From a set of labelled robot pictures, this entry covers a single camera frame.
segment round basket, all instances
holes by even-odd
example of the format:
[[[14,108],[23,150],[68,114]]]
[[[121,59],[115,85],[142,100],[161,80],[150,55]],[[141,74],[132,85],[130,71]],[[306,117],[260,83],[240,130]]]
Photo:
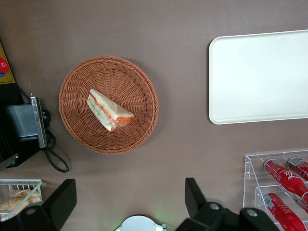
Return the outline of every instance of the round basket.
[[[132,112],[131,123],[108,131],[87,105],[95,89]],[[153,132],[158,118],[158,99],[146,74],[131,62],[113,56],[85,60],[66,76],[59,109],[69,133],[87,148],[104,154],[131,151]]]

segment brown table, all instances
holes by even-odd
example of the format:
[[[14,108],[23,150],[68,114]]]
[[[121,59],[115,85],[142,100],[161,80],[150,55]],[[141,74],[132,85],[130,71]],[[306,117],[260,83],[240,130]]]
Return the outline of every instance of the brown table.
[[[44,196],[77,181],[77,206],[64,231],[112,231],[145,214],[169,231],[188,216],[185,177],[206,197],[238,212],[244,156],[303,150],[308,120],[214,125],[208,117],[208,46],[218,36],[308,28],[308,2],[246,0],[0,1],[0,39],[14,77],[52,113],[56,152],[71,171],[55,171],[42,152],[1,178],[43,179]],[[58,96],[66,74],[97,55],[138,65],[153,82],[160,115],[151,137],[127,154],[98,154],[65,129]]]

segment red bottle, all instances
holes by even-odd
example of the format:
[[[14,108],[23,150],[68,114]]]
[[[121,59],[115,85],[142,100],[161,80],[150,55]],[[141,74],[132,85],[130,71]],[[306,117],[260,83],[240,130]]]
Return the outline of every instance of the red bottle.
[[[305,210],[308,213],[308,204],[301,198],[300,196],[293,194],[292,199],[295,201],[295,203],[298,204],[303,210]]]
[[[307,231],[300,218],[273,192],[263,195],[265,206],[285,231]]]
[[[276,159],[265,161],[263,167],[286,190],[299,195],[308,203],[308,189],[297,174],[283,167]]]
[[[303,179],[308,180],[308,163],[295,156],[288,160],[287,166],[293,172],[300,175]]]

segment acrylic display rack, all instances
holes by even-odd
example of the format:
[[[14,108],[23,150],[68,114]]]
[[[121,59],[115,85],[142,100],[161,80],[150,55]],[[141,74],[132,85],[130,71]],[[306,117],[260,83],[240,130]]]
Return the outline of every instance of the acrylic display rack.
[[[301,209],[292,199],[292,193],[284,189],[267,171],[264,170],[263,164],[266,160],[274,158],[286,167],[287,161],[298,156],[308,161],[308,151],[294,151],[273,154],[247,155],[245,157],[244,173],[244,207],[255,207],[263,210],[281,229],[280,224],[276,221],[270,211],[264,206],[263,195],[268,192],[275,192],[283,202],[304,222],[308,228],[308,213]],[[308,182],[302,179],[306,187]]]

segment bread slice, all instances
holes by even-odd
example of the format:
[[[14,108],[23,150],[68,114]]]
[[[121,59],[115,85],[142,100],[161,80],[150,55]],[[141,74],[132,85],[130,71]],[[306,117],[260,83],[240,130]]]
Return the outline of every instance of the bread slice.
[[[133,113],[94,89],[90,90],[87,103],[96,118],[109,131],[130,123],[134,118]]]

